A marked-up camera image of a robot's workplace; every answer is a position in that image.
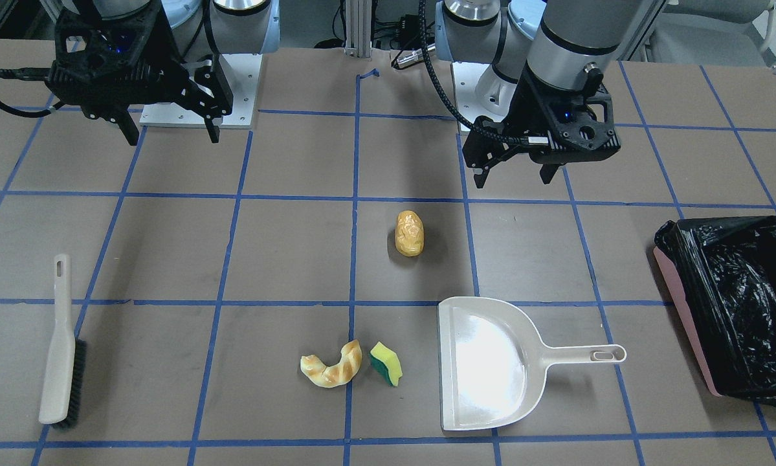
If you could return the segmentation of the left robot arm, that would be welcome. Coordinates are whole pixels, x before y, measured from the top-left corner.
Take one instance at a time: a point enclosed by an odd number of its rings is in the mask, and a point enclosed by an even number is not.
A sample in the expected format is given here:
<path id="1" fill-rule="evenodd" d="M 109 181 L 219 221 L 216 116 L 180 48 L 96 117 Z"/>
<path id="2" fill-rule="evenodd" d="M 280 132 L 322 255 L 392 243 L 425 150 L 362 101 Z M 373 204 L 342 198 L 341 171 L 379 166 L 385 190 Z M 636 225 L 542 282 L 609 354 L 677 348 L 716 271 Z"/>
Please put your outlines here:
<path id="1" fill-rule="evenodd" d="M 500 122 L 469 119 L 421 56 L 447 111 L 469 134 L 465 167 L 483 188 L 492 168 L 524 153 L 544 184 L 568 163 L 600 162 L 621 149 L 604 74 L 630 35 L 643 1 L 439 1 L 432 25 L 441 61 L 485 63 L 514 86 Z"/>

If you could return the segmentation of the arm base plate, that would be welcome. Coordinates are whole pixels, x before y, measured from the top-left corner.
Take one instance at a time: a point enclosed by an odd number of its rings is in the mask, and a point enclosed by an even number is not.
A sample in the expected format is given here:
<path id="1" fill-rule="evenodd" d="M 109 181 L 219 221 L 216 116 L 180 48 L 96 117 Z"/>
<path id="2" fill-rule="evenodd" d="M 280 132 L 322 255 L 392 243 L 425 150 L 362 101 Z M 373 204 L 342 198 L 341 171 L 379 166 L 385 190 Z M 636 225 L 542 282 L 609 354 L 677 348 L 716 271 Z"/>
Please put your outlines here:
<path id="1" fill-rule="evenodd" d="M 219 57 L 232 93 L 232 112 L 216 119 L 220 129 L 250 129 L 260 88 L 264 55 L 227 54 Z M 204 118 L 178 104 L 145 104 L 139 119 L 143 127 L 204 129 Z"/>
<path id="2" fill-rule="evenodd" d="M 454 91 L 456 102 L 454 107 L 459 110 L 461 119 L 468 122 L 467 125 L 458 120 L 461 135 L 467 136 L 478 117 L 489 117 L 491 123 L 497 124 L 508 115 L 509 104 L 515 96 L 517 83 L 507 82 L 498 76 L 492 65 L 455 62 L 452 65 L 454 78 Z M 501 135 L 497 127 L 482 127 L 480 136 L 491 142 L 515 146 L 528 146 L 543 148 L 551 142 L 547 133 L 530 132 L 528 135 Z"/>

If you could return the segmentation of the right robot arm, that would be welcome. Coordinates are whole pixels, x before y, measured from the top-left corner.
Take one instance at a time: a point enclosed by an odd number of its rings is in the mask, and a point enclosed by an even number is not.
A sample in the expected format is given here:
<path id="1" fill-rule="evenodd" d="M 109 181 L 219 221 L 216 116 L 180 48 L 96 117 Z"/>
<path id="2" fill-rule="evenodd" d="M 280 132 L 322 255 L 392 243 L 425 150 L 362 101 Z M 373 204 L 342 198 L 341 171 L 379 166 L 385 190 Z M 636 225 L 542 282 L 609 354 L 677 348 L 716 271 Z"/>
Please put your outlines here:
<path id="1" fill-rule="evenodd" d="M 198 115 L 215 144 L 239 105 L 227 58 L 278 50 L 280 3 L 65 1 L 54 38 L 44 83 L 64 104 L 115 124 L 130 144 L 139 130 L 129 107 L 175 104 Z"/>

